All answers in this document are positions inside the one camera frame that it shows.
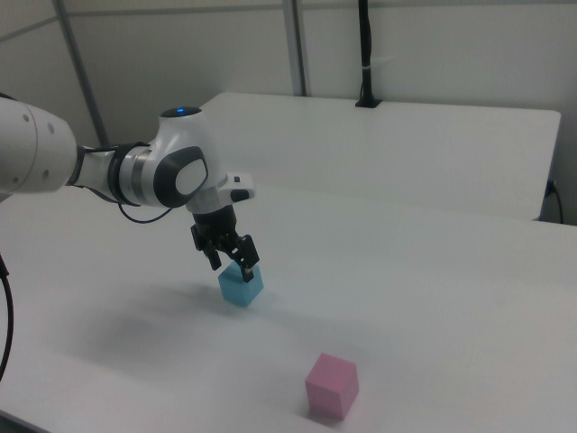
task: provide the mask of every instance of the black power cord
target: black power cord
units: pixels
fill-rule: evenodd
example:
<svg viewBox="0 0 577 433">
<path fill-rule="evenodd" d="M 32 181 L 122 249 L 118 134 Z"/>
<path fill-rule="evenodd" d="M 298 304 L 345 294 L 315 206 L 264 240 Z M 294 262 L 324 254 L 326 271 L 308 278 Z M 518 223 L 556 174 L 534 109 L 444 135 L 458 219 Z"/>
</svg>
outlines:
<svg viewBox="0 0 577 433">
<path fill-rule="evenodd" d="M 8 270 L 2 255 L 0 254 L 0 279 L 4 286 L 6 295 L 6 305 L 8 307 L 8 330 L 6 332 L 6 344 L 4 346 L 4 353 L 2 354 L 2 362 L 0 363 L 0 381 L 4 376 L 6 366 L 8 365 L 8 357 L 10 356 L 10 349 L 12 348 L 12 337 L 14 335 L 14 301 L 12 299 L 12 292 L 10 291 L 10 283 L 8 282 Z"/>
<path fill-rule="evenodd" d="M 557 187 L 555 186 L 555 181 L 554 180 L 548 180 L 547 181 L 547 186 L 545 188 L 545 197 L 549 197 L 551 194 L 555 194 L 555 196 L 557 197 L 557 206 L 559 207 L 559 223 L 560 224 L 564 224 L 563 221 L 563 206 L 561 205 L 561 196 L 559 196 L 559 191 L 557 190 Z"/>
<path fill-rule="evenodd" d="M 118 203 L 118 208 L 120 209 L 120 211 L 122 212 L 122 214 L 128 218 L 129 220 L 131 220 L 133 223 L 136 224 L 150 224 L 150 223 L 154 223 L 155 221 L 158 221 L 161 218 L 164 218 L 166 215 L 169 214 L 169 212 L 172 210 L 172 208 L 170 208 L 169 210 L 167 210 L 166 212 L 164 212 L 161 215 L 158 215 L 157 217 L 153 218 L 153 219 L 146 219 L 146 220 L 141 220 L 141 219 L 134 219 L 132 218 L 130 215 L 128 215 L 126 213 L 126 211 L 123 208 L 123 205 L 121 205 L 120 203 Z"/>
</svg>

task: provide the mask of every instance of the white table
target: white table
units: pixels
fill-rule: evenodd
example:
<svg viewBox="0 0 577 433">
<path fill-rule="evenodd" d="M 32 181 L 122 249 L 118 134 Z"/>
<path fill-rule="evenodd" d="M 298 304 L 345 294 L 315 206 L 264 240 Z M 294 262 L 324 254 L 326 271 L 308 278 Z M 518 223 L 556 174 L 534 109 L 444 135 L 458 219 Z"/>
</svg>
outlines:
<svg viewBox="0 0 577 433">
<path fill-rule="evenodd" d="M 221 94 L 203 106 L 225 161 L 267 185 L 530 220 L 553 111 Z"/>
<path fill-rule="evenodd" d="M 574 227 L 262 185 L 236 209 L 265 283 L 247 309 L 184 209 L 137 226 L 83 190 L 2 203 L 0 408 L 59 433 L 574 430 Z M 358 364 L 343 423 L 307 413 L 321 352 Z"/>
</svg>

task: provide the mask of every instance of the black cable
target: black cable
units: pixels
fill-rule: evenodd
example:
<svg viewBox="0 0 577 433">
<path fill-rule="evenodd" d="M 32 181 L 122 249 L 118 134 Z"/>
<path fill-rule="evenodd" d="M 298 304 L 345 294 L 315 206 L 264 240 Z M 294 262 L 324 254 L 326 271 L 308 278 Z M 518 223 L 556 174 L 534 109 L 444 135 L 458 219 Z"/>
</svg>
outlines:
<svg viewBox="0 0 577 433">
<path fill-rule="evenodd" d="M 559 197 L 559 191 L 557 190 L 555 185 L 553 185 L 553 192 L 555 193 L 555 196 L 557 197 L 557 204 L 559 205 L 559 222 L 561 224 L 564 224 L 564 222 L 563 222 L 563 206 L 561 206 L 561 197 Z"/>
<path fill-rule="evenodd" d="M 128 214 L 126 213 L 126 211 L 124 210 L 123 205 L 121 205 L 120 203 L 118 203 L 118 208 L 120 209 L 120 211 L 123 213 L 123 215 L 124 215 L 126 218 L 128 218 L 129 220 L 131 220 L 133 223 L 136 223 L 136 224 L 150 224 L 150 223 L 153 223 L 153 222 L 155 222 L 155 221 L 158 221 L 158 220 L 161 219 L 161 218 L 164 218 L 164 217 L 165 217 L 166 215 L 168 215 L 169 212 L 172 210 L 172 208 L 170 208 L 169 210 L 167 210 L 166 212 L 164 212 L 162 215 L 158 215 L 156 218 L 147 219 L 147 220 L 143 220 L 143 221 L 142 221 L 142 220 L 140 220 L 140 219 L 134 219 L 134 218 L 132 218 L 130 215 L 128 215 Z"/>
<path fill-rule="evenodd" d="M 8 282 L 8 270 L 2 260 L 0 254 L 0 279 L 4 286 L 4 293 L 6 295 L 6 306 L 8 307 L 8 330 L 6 332 L 6 343 L 4 346 L 4 353 L 2 354 L 2 362 L 0 363 L 0 381 L 4 376 L 4 371 L 8 365 L 8 357 L 10 356 L 10 349 L 12 348 L 12 337 L 14 336 L 14 300 L 12 299 L 12 292 L 10 290 L 10 283 Z"/>
</svg>

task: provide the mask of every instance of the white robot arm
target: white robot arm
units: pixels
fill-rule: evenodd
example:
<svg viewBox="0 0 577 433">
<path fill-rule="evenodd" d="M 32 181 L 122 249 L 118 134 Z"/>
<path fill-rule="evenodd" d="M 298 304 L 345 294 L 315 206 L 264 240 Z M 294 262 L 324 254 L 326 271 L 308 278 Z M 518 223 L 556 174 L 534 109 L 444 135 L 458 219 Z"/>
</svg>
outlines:
<svg viewBox="0 0 577 433">
<path fill-rule="evenodd" d="M 249 235 L 236 234 L 232 204 L 254 197 L 249 174 L 222 170 L 202 110 L 178 107 L 160 115 L 150 143 L 105 149 L 76 145 L 68 124 L 40 108 L 0 94 L 0 193 L 88 188 L 100 198 L 128 206 L 186 205 L 198 251 L 212 268 L 218 251 L 235 260 L 243 278 L 259 261 Z"/>
</svg>

